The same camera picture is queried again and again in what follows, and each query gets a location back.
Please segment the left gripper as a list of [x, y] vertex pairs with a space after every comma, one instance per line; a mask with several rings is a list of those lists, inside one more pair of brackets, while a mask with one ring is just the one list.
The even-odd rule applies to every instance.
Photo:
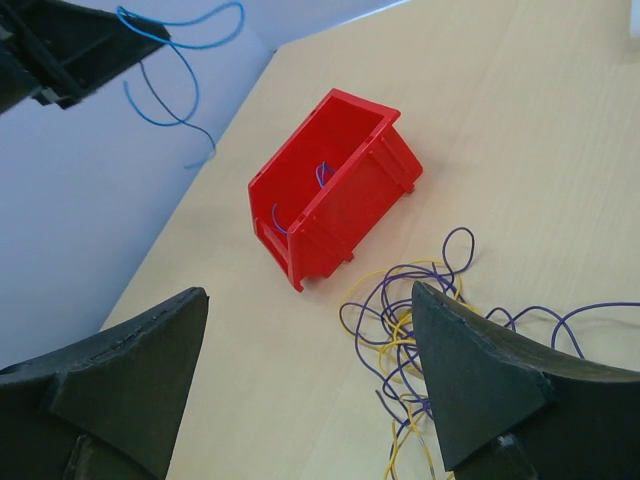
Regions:
[[1, 2], [1, 113], [68, 109], [170, 40], [166, 28], [65, 1]]

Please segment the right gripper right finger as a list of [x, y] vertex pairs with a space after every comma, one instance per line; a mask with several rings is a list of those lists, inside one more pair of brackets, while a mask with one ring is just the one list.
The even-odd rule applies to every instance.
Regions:
[[412, 288], [441, 456], [458, 479], [636, 479], [639, 374], [499, 326]]

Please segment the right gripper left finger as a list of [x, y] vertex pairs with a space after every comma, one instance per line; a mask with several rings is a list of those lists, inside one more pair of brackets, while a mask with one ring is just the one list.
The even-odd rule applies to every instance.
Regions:
[[188, 288], [2, 369], [2, 478], [166, 478], [207, 316], [206, 291]]

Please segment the red plastic bin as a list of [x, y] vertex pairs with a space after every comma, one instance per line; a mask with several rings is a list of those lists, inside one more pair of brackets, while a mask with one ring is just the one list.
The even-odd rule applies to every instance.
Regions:
[[327, 278], [423, 167], [394, 124], [399, 110], [330, 90], [248, 185], [257, 238], [297, 291]]

